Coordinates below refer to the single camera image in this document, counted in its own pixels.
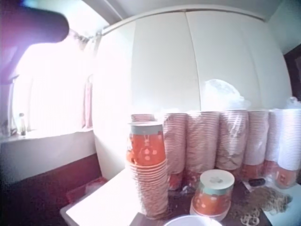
wall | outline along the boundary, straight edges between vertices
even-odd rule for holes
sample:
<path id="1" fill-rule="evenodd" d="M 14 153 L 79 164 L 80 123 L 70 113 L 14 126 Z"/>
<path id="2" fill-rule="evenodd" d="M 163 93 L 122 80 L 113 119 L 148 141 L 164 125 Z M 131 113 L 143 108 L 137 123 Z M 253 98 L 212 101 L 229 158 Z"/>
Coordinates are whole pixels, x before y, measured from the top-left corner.
<path id="1" fill-rule="evenodd" d="M 212 79 L 231 84 L 253 109 L 283 107 L 292 94 L 283 54 L 267 24 L 237 13 L 139 18 L 103 36 L 97 61 L 93 124 L 108 179 L 124 169 L 132 112 L 204 109 L 205 84 Z"/>
<path id="2" fill-rule="evenodd" d="M 268 25 L 283 54 L 297 47 L 301 44 L 301 1 L 284 0 Z"/>
<path id="3" fill-rule="evenodd" d="M 1 180 L 12 184 L 95 154 L 94 134 L 77 132 L 3 143 L 0 154 Z"/>

white curtain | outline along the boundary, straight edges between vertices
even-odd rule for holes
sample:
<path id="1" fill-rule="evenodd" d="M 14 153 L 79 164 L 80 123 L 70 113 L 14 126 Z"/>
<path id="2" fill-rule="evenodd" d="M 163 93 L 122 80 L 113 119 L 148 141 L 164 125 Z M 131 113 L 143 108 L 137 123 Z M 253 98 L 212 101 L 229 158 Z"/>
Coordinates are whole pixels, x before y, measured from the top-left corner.
<path id="1" fill-rule="evenodd" d="M 55 44 L 31 46 L 22 57 L 13 95 L 13 117 L 24 113 L 27 130 L 63 134 L 82 128 L 85 85 L 91 75 L 87 42 L 70 34 Z"/>

dark floor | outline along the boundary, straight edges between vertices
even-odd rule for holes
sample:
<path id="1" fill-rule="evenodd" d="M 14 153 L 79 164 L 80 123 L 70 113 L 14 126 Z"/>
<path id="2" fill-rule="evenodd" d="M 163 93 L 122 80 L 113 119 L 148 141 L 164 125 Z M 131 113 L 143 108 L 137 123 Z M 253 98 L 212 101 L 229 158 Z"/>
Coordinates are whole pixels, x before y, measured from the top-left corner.
<path id="1" fill-rule="evenodd" d="M 101 176 L 97 155 L 1 186 L 1 226 L 67 226 L 60 209 L 66 193 Z"/>

white wardrobe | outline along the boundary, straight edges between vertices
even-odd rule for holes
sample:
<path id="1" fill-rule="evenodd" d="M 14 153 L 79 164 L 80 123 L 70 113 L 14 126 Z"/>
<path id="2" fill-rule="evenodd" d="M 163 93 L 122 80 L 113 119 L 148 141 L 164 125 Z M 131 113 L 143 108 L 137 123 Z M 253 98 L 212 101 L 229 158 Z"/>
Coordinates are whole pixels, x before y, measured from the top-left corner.
<path id="1" fill-rule="evenodd" d="M 283 107 L 291 96 L 284 58 L 267 24 L 239 10 L 150 13 L 105 33 L 93 125 L 108 179 L 124 169 L 131 112 L 199 110 L 211 79 L 231 84 L 252 108 Z"/>

table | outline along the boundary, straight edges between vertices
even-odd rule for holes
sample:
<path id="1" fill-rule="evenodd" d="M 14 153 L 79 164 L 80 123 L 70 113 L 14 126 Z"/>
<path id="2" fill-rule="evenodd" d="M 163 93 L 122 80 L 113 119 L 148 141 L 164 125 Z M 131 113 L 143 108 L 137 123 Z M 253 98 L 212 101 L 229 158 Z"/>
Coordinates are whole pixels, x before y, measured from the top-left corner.
<path id="1" fill-rule="evenodd" d="M 248 189 L 242 182 L 235 183 L 232 203 L 244 199 L 246 193 Z M 128 181 L 126 171 L 123 170 L 88 197 L 61 209 L 61 215 L 70 226 L 163 226 L 170 219 L 189 214 L 192 196 L 192 194 L 180 195 L 179 192 L 169 192 L 171 214 L 161 220 L 148 219 L 140 213 L 138 199 Z M 261 212 L 259 226 L 271 226 L 269 219 Z M 221 224 L 242 225 L 239 219 L 233 219 L 229 214 Z"/>

